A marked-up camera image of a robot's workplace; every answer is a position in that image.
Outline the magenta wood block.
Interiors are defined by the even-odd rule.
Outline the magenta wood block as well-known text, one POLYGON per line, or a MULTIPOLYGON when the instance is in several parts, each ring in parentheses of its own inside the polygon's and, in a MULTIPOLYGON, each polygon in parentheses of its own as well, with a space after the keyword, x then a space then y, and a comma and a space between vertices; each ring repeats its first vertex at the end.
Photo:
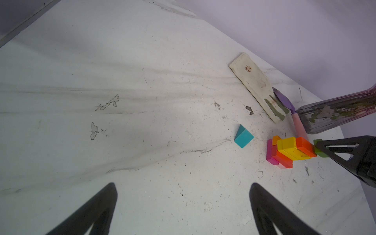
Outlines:
POLYGON ((282 164, 280 164, 277 160, 275 160, 273 157, 272 157, 272 139, 269 139, 267 141, 267 151, 266 151, 266 160, 274 165, 274 166, 277 166, 279 167, 280 169, 286 169, 286 167, 284 167, 282 164))

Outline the red orange block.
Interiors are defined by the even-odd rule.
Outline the red orange block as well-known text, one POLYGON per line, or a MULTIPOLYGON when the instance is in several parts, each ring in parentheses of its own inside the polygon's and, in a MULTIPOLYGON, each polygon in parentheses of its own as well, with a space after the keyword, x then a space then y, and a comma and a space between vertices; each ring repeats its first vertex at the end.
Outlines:
POLYGON ((314 146, 303 137, 296 138, 296 146, 299 151, 309 156, 310 158, 317 157, 314 146))

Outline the yellow red striped block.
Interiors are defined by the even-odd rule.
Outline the yellow red striped block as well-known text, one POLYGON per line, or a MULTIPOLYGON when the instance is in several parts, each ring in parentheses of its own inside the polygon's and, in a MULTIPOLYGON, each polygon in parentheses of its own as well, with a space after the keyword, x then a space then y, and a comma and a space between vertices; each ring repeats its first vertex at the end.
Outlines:
POLYGON ((307 160, 311 158, 297 148, 295 137, 278 140, 277 149, 280 153, 293 161, 307 160))

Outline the red wood block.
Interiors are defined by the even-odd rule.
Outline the red wood block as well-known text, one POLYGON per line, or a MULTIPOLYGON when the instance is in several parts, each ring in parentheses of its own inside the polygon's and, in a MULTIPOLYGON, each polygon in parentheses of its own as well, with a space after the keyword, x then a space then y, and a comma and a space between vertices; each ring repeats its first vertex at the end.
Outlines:
POLYGON ((278 151, 277 146, 272 146, 271 156, 285 168, 293 168, 293 161, 278 151))

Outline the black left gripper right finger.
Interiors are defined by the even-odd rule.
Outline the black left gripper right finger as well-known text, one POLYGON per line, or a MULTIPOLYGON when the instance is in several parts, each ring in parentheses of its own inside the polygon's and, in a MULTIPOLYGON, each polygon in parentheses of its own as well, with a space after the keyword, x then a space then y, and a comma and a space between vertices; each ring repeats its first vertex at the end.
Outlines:
POLYGON ((260 184, 252 184, 249 198, 260 235, 276 235, 275 228, 278 228, 283 235, 318 234, 260 184))

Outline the teal wood block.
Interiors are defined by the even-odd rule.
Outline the teal wood block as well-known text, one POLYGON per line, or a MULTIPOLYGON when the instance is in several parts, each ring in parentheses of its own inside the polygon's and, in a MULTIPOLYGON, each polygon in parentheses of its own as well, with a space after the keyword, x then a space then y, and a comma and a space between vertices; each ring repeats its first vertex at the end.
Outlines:
POLYGON ((240 147, 244 148, 254 139, 254 136, 243 126, 239 125, 239 129, 234 138, 234 142, 240 147))

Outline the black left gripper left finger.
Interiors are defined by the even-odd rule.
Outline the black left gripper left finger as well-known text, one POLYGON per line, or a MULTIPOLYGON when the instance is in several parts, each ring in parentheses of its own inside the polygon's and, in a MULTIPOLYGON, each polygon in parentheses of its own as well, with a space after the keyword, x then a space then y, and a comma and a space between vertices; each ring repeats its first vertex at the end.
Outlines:
POLYGON ((107 184, 49 235, 107 235, 110 232, 118 193, 114 183, 107 184))

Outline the orange wood block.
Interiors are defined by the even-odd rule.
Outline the orange wood block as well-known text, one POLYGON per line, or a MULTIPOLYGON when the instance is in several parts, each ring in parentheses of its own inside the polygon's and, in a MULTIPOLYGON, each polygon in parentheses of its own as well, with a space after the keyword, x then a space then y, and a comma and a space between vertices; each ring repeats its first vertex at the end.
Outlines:
POLYGON ((282 138, 280 138, 279 136, 274 136, 272 138, 272 146, 276 146, 278 144, 278 141, 281 140, 282 138))

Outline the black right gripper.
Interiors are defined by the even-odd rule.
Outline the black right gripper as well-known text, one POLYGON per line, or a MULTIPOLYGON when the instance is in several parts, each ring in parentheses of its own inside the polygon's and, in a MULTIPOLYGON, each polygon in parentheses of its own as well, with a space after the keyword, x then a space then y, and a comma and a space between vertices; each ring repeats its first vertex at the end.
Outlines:
POLYGON ((376 137, 315 140, 315 147, 370 187, 376 187, 376 137))

